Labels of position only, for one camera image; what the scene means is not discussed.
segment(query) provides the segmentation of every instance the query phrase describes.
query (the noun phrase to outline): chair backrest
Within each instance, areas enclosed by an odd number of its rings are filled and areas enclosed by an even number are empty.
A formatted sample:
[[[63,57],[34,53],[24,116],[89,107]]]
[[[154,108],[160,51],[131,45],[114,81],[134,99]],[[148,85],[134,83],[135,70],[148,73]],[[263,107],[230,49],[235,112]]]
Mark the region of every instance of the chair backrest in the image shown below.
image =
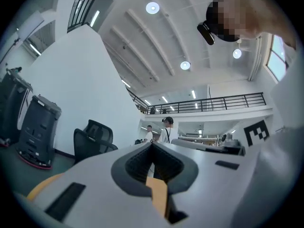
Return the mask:
[[[109,143],[113,142],[112,129],[96,121],[89,120],[88,125],[85,127],[84,131],[88,134],[89,137],[95,140],[103,140]]]
[[[118,148],[114,144],[103,140],[95,140],[80,129],[75,129],[74,131],[74,164],[77,164],[86,158],[117,149]]]

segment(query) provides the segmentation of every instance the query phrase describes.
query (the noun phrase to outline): light fixture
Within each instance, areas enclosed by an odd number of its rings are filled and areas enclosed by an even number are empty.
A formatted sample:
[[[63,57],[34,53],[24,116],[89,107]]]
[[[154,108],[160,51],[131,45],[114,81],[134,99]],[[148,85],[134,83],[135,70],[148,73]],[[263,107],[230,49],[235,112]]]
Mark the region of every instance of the light fixture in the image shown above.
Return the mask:
[[[149,2],[146,11],[150,14],[156,14],[160,10],[160,6],[156,2]]]
[[[235,49],[235,50],[233,51],[233,57],[234,57],[235,59],[239,59],[239,58],[241,57],[241,55],[242,55],[242,51],[241,51],[240,49]]]
[[[168,103],[168,101],[166,100],[166,98],[164,96],[162,96],[162,98],[166,103]]]
[[[41,53],[32,45],[30,44],[30,47],[40,56]]]
[[[129,86],[126,82],[124,82],[123,80],[122,80],[122,82],[126,85],[126,86],[128,86],[129,88],[131,88],[131,86]]]
[[[75,12],[75,14],[78,12],[78,9],[79,9],[79,7],[80,7],[81,3],[82,3],[82,1],[79,1],[79,2],[78,2],[78,5],[77,5],[77,8],[76,8],[76,12]]]
[[[193,95],[193,99],[196,99],[196,95],[195,95],[194,90],[192,90],[192,95]]]
[[[190,62],[184,61],[180,64],[182,70],[188,70],[190,68]]]
[[[99,11],[97,10],[96,13],[95,13],[95,15],[94,15],[94,17],[92,18],[92,22],[90,24],[91,27],[93,27],[93,25],[95,23],[95,20],[97,19],[98,14],[99,14]]]

